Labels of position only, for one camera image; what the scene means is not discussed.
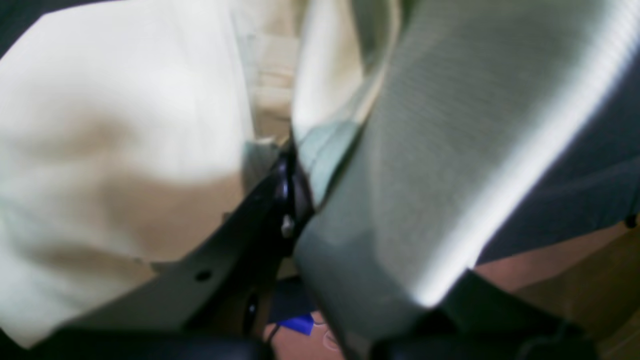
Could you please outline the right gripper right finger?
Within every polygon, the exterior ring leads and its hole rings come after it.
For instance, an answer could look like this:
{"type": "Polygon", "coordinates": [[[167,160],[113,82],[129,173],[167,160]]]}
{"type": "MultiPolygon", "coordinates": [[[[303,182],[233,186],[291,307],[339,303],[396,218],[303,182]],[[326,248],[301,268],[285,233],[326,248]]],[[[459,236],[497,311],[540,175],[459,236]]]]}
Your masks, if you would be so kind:
{"type": "Polygon", "coordinates": [[[414,337],[420,343],[455,346],[564,346],[586,341],[580,326],[518,299],[470,270],[421,317],[414,337]]]}

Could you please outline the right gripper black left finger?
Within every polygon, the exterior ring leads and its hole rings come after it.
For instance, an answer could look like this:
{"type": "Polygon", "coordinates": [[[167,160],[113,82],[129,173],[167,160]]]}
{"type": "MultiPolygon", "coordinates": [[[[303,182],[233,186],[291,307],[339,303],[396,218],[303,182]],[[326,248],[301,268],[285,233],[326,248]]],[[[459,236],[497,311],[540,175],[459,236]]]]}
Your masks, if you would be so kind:
{"type": "Polygon", "coordinates": [[[301,278],[278,280],[313,214],[306,176],[288,145],[201,246],[153,280],[69,321],[67,330],[262,333],[316,308],[301,278]]]}

